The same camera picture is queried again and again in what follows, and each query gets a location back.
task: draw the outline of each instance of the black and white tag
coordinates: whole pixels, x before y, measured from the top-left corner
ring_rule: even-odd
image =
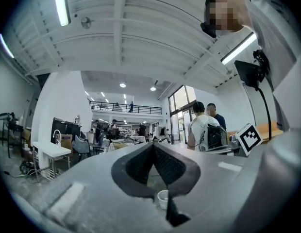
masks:
[[[248,123],[241,130],[239,130],[236,133],[236,137],[239,140],[246,156],[250,154],[252,148],[254,148],[257,145],[260,145],[263,142],[259,132],[250,123]]]

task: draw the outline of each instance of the cardboard box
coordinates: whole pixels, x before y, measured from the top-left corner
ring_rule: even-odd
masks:
[[[73,146],[72,146],[73,136],[71,134],[61,134],[61,146],[68,150],[71,150],[71,156],[73,155]]]
[[[31,130],[24,129],[22,132],[22,138],[25,139],[26,144],[28,147],[31,147]]]

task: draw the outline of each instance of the fluorescent light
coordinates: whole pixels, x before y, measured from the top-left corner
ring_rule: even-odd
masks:
[[[234,59],[239,53],[241,53],[245,48],[247,48],[253,41],[256,40],[256,34],[249,34],[248,38],[243,40],[243,43],[240,44],[240,46],[236,47],[234,50],[232,50],[229,54],[227,54],[223,59],[221,59],[221,62],[223,65],[226,65],[228,62],[230,62],[232,59]]]
[[[58,16],[59,16],[61,26],[68,25],[70,21],[67,13],[66,0],[55,0],[55,4],[57,6],[57,11],[58,11]]]
[[[8,46],[6,45],[6,42],[3,39],[3,36],[0,33],[0,42],[3,45],[3,47],[5,48],[6,53],[11,57],[11,58],[15,58],[14,55],[10,52]]]

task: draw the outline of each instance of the faucet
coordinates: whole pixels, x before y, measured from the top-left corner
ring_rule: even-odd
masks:
[[[57,142],[57,143],[58,143],[58,146],[60,147],[60,146],[61,146],[61,132],[60,132],[59,130],[55,130],[55,131],[53,132],[53,138],[54,138],[54,135],[55,135],[55,132],[56,132],[56,131],[58,131],[59,134],[60,134],[60,137],[59,137],[60,140],[57,140],[57,141],[58,141],[58,142]]]

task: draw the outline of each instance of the black railing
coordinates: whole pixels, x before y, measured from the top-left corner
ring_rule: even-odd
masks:
[[[149,106],[140,106],[134,105],[132,110],[130,109],[129,104],[118,104],[115,103],[105,103],[105,102],[93,102],[89,101],[92,110],[99,111],[118,111],[118,112],[133,112],[133,113],[145,113],[145,114],[157,114],[161,115],[161,107],[149,107]]]

